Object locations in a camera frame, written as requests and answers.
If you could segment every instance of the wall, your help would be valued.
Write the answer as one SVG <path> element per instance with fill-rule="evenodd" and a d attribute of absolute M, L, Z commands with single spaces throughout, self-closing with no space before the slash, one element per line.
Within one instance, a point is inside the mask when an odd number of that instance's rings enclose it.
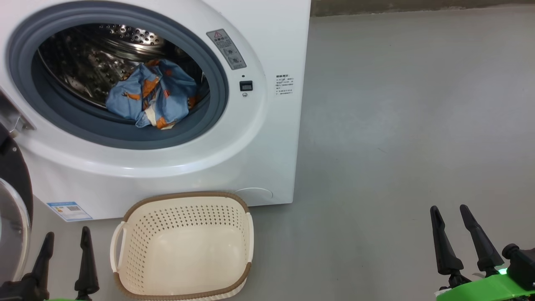
<path fill-rule="evenodd" d="M 312 0 L 314 17 L 399 11 L 470 9 L 506 4 L 534 4 L 535 0 Z"/>

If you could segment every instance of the stainless steel drum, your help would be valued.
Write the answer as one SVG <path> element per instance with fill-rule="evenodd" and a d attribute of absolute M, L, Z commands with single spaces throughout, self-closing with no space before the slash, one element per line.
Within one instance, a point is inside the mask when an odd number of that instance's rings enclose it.
<path fill-rule="evenodd" d="M 117 24 L 87 24 L 46 39 L 38 50 L 50 74 L 82 100 L 105 109 L 109 90 L 136 66 L 167 58 L 198 84 L 202 70 L 184 51 L 155 33 Z"/>

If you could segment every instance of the warning label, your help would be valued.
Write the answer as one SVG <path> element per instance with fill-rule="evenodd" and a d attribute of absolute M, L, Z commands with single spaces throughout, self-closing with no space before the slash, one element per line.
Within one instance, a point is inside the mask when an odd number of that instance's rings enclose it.
<path fill-rule="evenodd" d="M 294 78 L 288 74 L 277 75 L 275 78 L 275 96 L 294 93 Z"/>
<path fill-rule="evenodd" d="M 219 51 L 221 51 L 221 54 L 223 54 L 232 70 L 247 67 L 236 45 L 234 45 L 234 42 L 232 42 L 224 29 L 207 32 L 206 35 L 212 40 Z"/>

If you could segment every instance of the gray rubber gasket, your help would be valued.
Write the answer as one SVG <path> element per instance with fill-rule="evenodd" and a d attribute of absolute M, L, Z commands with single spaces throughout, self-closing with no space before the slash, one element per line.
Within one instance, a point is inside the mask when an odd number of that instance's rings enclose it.
<path fill-rule="evenodd" d="M 209 101 L 170 130 L 139 129 L 110 118 L 100 118 L 74 106 L 75 97 L 54 84 L 44 66 L 34 58 L 38 46 L 66 28 L 89 23 L 128 24 L 145 28 L 179 46 L 206 75 Z M 15 31 L 7 61 L 13 82 L 26 101 L 60 129 L 82 139 L 115 148 L 158 149 L 195 139 L 219 120 L 228 101 L 225 71 L 213 51 L 195 34 L 176 21 L 137 6 L 115 2 L 82 1 L 49 7 L 26 19 Z"/>

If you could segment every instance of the open washing machine door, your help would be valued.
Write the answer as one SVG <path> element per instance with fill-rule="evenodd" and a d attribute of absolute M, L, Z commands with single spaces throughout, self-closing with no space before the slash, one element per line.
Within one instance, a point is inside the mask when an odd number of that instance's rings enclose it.
<path fill-rule="evenodd" d="M 0 93 L 0 283 L 18 281 L 26 262 L 33 195 L 28 169 L 17 143 L 16 131 L 8 113 L 15 113 L 4 103 Z"/>

